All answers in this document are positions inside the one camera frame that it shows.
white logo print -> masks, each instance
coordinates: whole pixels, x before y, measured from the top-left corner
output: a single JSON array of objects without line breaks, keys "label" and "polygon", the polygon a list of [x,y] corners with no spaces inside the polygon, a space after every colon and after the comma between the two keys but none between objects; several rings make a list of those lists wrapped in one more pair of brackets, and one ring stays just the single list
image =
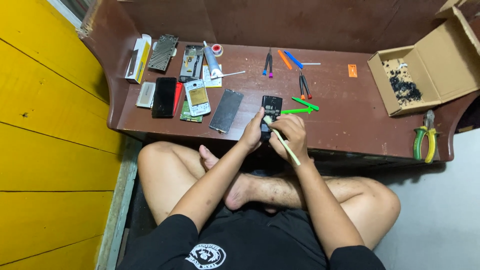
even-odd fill
[{"label": "white logo print", "polygon": [[198,269],[217,268],[225,261],[225,251],[214,244],[198,244],[185,260],[193,263]]}]

cardboard box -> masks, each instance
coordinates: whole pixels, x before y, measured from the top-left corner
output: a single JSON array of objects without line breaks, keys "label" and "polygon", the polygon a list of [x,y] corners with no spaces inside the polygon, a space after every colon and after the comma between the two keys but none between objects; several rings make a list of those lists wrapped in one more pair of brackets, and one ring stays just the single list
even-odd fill
[{"label": "cardboard box", "polygon": [[[446,22],[415,45],[376,52],[368,66],[382,96],[388,115],[426,111],[480,89],[480,43],[456,7],[437,13]],[[406,63],[387,71],[386,65]],[[421,100],[399,103],[389,77],[415,83]]]},{"label": "cardboard box", "polygon": [[135,42],[132,57],[130,58],[127,73],[125,74],[125,79],[127,79],[129,83],[139,84],[142,81],[151,44],[152,38],[146,34],[143,34],[142,38],[138,38]]}]

phone screen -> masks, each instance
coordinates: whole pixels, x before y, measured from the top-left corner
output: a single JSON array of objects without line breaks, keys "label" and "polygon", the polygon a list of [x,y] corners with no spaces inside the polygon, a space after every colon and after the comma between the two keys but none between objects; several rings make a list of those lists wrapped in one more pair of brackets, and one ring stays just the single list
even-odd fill
[{"label": "phone screen", "polygon": [[176,78],[157,78],[152,107],[153,118],[173,116],[176,86]]},{"label": "phone screen", "polygon": [[[272,120],[275,121],[276,117],[280,115],[282,111],[282,98],[264,96],[262,99],[262,107],[265,108],[265,115],[272,117]],[[261,140],[265,141],[270,139],[270,128],[262,119],[260,122],[260,131],[261,131]]]}]

yellow wall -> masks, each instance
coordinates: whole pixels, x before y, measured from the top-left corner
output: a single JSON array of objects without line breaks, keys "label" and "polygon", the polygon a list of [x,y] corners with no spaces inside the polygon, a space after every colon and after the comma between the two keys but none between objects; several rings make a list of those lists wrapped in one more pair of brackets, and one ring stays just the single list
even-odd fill
[{"label": "yellow wall", "polygon": [[93,270],[124,144],[102,68],[46,0],[2,11],[0,270]]}]

hand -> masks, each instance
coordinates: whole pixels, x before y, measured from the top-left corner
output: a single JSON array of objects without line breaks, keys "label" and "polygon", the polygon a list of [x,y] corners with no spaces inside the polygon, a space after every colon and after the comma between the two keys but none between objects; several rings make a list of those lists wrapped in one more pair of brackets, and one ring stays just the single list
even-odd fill
[{"label": "hand", "polygon": [[243,144],[248,148],[248,152],[251,153],[255,151],[262,142],[260,141],[260,122],[264,117],[265,109],[260,107],[260,110],[257,112],[255,117],[250,120],[250,123],[247,124],[243,135],[241,136],[239,143]]},{"label": "hand", "polygon": [[[305,123],[302,118],[293,114],[284,114],[277,116],[276,121],[271,123],[269,127],[281,131],[287,137],[285,143],[290,147],[295,156],[297,156],[300,163],[310,160],[307,154],[307,133],[305,132]],[[283,159],[292,165],[295,164],[275,133],[271,133],[269,142],[273,149],[275,149],[275,152],[283,157]]]}]

